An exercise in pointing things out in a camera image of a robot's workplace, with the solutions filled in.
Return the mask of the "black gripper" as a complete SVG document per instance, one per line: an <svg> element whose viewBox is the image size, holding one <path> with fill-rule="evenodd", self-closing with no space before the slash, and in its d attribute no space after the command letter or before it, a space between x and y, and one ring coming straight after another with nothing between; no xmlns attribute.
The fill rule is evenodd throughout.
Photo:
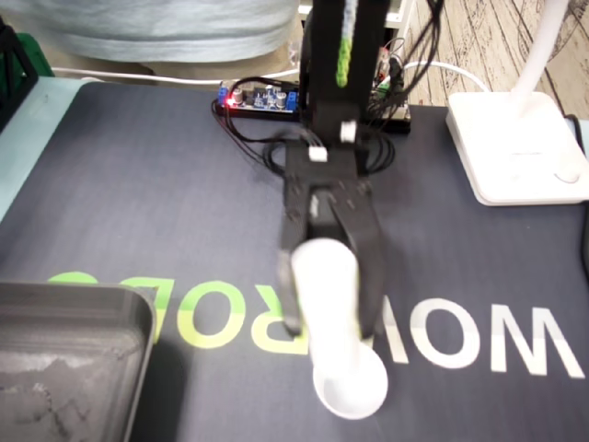
<svg viewBox="0 0 589 442"><path fill-rule="evenodd" d="M385 274L384 241L372 195L358 180L309 182L286 178L278 252L278 298L291 336L302 333L292 255L312 238L348 241L359 268L358 323L363 339L381 321Z"/></svg>

